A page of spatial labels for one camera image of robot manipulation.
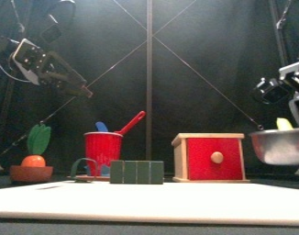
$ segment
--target metal pole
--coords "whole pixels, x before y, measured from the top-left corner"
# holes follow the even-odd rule
[[[278,52],[279,52],[279,58],[282,67],[290,64],[289,62],[289,52],[286,50],[286,42],[283,38],[283,29],[276,28],[276,22],[279,21],[279,13],[276,10],[276,0],[270,0],[270,10],[271,10],[271,16],[272,16],[272,24],[274,24],[274,30],[275,30],[275,36],[276,36],[276,46],[278,46]]]
[[[146,160],[152,159],[152,0],[147,0],[147,104],[146,104]]]

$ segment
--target drawer knob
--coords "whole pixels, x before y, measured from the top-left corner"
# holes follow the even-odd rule
[[[214,163],[222,164],[223,163],[223,153],[220,151],[215,151],[211,156],[211,160]]]

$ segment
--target red handle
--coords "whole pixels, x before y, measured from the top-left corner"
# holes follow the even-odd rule
[[[119,131],[115,131],[115,133],[124,135],[128,132],[128,130],[135,126],[135,124],[143,119],[144,116],[146,116],[146,112],[142,111],[136,115],[136,117],[127,123],[127,125]]]

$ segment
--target spoon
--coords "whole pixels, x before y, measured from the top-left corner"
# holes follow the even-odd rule
[[[115,133],[124,135],[128,130],[136,125],[136,123],[143,119],[143,117],[146,116],[146,112],[142,111],[136,117],[127,123],[127,125],[118,131],[115,131]]]
[[[96,129],[98,129],[98,131],[100,131],[100,132],[108,132],[107,126],[106,126],[106,124],[104,124],[102,121],[99,121],[99,122],[96,123]]]

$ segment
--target yellow object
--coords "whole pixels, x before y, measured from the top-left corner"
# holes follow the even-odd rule
[[[279,130],[293,129],[291,122],[286,118],[282,118],[282,117],[276,119],[276,126]]]

